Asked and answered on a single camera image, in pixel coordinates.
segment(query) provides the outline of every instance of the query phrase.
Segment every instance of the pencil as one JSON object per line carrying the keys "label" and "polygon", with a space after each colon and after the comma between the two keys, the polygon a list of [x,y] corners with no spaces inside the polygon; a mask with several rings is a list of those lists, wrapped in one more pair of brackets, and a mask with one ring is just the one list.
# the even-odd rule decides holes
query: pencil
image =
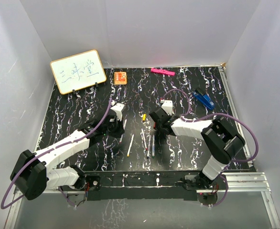
{"label": "pencil", "polygon": [[144,131],[143,131],[143,129],[142,129],[142,128],[141,128],[141,132],[142,132],[142,135],[143,135],[143,141],[144,141],[144,147],[145,147],[145,150],[148,150],[148,148],[146,147],[145,135],[144,135]]}
{"label": "pencil", "polygon": [[148,144],[148,153],[146,155],[146,158],[150,158],[150,147],[151,147],[151,135],[149,135],[149,144]]}
{"label": "pencil", "polygon": [[155,157],[155,135],[153,135],[153,143],[152,143],[152,149],[151,149],[151,157]]}
{"label": "pencil", "polygon": [[129,156],[129,153],[130,153],[130,149],[131,149],[131,145],[132,145],[132,141],[134,140],[134,135],[131,136],[131,141],[130,141],[130,144],[129,144],[129,150],[127,152],[127,156]]}
{"label": "pencil", "polygon": [[[124,129],[124,130],[125,130],[125,126],[126,126],[126,121],[127,121],[127,119],[125,119],[124,124],[123,124],[123,129]],[[121,135],[121,138],[120,138],[120,140],[119,140],[119,143],[122,142],[122,138],[123,138],[123,134]]]}

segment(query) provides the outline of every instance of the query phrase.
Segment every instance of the white wall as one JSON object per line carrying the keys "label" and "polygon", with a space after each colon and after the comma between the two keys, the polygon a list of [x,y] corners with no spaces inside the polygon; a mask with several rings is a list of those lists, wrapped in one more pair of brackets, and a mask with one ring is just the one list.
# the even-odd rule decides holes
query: white wall
{"label": "white wall", "polygon": [[[54,82],[50,61],[21,3],[1,0],[0,203],[19,154],[37,141]],[[0,229],[7,214],[0,209]]]}
{"label": "white wall", "polygon": [[227,62],[259,0],[21,0],[53,60],[97,49],[104,67]]}
{"label": "white wall", "polygon": [[280,218],[280,0],[262,1],[227,64],[241,119],[258,137],[264,171]]}

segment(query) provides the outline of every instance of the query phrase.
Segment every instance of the whiteboard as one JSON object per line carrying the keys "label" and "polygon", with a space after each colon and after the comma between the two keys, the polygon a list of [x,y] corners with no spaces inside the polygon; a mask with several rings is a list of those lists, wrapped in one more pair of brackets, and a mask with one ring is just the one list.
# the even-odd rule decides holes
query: whiteboard
{"label": "whiteboard", "polygon": [[68,56],[50,63],[60,94],[106,81],[106,75],[96,50]]}

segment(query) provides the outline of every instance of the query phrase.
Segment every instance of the blue stapler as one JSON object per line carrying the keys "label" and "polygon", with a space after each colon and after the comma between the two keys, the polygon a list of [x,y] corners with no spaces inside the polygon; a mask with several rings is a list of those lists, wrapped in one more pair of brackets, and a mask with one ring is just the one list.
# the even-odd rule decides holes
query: blue stapler
{"label": "blue stapler", "polygon": [[196,88],[196,90],[193,92],[193,95],[201,102],[203,103],[209,110],[213,110],[215,107],[215,104],[211,101],[209,96],[203,92],[202,89],[199,87]]}

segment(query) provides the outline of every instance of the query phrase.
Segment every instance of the black marble tabletop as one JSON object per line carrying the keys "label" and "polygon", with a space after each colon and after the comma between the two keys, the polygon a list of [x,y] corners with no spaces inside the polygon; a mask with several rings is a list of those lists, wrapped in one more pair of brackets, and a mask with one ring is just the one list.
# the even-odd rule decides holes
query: black marble tabletop
{"label": "black marble tabletop", "polygon": [[[173,88],[182,89],[190,96],[191,110],[187,118],[199,118],[212,112],[231,115],[221,75],[218,67],[165,69],[175,72],[175,76],[151,73],[149,68],[105,69],[105,83],[99,84],[98,88],[80,90],[76,95],[61,95],[55,84],[38,149],[67,137],[88,119],[100,119],[111,97],[126,105],[123,116],[127,123],[122,142],[106,136],[102,142],[70,157],[59,167],[76,164],[85,171],[201,170],[211,156],[203,141],[186,136],[167,136],[163,139],[156,135],[155,158],[147,158],[141,129],[148,144],[149,135],[155,134],[154,122],[148,114],[160,106],[160,98]],[[114,72],[126,72],[127,85],[114,85]],[[213,111],[207,110],[194,98],[192,92],[196,87],[204,89],[215,103]],[[188,103],[180,92],[172,92],[166,98],[173,101],[176,115],[186,112]],[[145,122],[142,121],[143,114],[147,115]],[[130,156],[127,157],[132,135],[134,140]],[[243,151],[236,157],[245,158]],[[248,164],[232,163],[228,169],[248,169]]]}

